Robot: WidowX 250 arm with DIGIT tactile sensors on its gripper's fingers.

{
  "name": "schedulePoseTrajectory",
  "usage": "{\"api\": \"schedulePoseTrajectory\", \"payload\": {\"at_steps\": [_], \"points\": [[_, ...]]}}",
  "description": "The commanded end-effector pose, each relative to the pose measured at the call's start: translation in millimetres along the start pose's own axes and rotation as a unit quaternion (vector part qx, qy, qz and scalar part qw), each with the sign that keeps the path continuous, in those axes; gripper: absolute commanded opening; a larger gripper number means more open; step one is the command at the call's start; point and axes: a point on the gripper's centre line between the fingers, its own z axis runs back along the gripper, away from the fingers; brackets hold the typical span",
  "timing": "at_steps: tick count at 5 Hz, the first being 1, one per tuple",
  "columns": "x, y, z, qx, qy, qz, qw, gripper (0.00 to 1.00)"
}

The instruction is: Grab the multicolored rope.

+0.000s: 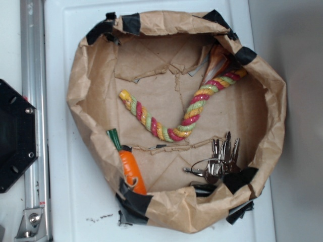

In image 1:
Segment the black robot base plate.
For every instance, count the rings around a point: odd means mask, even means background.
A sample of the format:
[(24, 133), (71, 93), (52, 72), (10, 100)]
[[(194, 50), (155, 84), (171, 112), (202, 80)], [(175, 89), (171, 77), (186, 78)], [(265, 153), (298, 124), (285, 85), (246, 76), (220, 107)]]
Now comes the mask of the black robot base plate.
[(1, 193), (37, 158), (36, 109), (1, 79)]

